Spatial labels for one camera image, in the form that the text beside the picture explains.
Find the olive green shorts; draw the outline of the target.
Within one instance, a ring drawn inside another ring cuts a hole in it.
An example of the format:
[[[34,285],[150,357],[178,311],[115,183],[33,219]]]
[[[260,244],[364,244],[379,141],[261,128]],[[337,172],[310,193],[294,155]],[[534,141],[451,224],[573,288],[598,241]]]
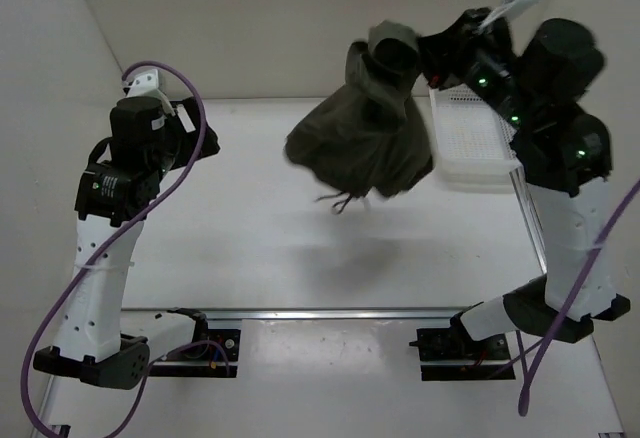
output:
[[[334,189],[340,214],[371,191],[390,199],[434,169],[431,140],[414,100],[421,74],[418,34],[384,20],[351,43],[344,83],[286,137],[284,154]]]

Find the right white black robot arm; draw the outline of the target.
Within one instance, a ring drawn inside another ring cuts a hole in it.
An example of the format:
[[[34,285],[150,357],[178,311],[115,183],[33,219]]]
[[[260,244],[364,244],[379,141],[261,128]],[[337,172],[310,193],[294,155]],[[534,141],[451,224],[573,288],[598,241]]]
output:
[[[513,128],[510,146],[541,224],[546,271],[451,319],[449,345],[464,358],[512,331],[575,343],[595,321],[613,322],[631,308],[603,256],[611,136],[579,103],[604,55],[588,28],[564,18],[544,21],[515,53],[508,22],[483,26],[488,14],[468,10],[420,37],[422,72],[433,89],[468,87]]]

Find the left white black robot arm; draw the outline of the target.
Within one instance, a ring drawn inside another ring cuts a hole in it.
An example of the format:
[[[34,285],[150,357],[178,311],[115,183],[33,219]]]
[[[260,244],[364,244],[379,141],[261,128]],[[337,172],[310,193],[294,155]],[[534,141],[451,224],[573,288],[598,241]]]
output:
[[[133,251],[161,181],[220,150],[203,112],[194,97],[163,104],[149,96],[121,99],[111,110],[111,135],[91,152],[76,196],[74,286],[62,300],[53,343],[27,358],[35,370],[131,390],[153,360],[178,350],[198,358],[208,350],[206,317],[199,310],[173,308],[130,332],[121,327]]]

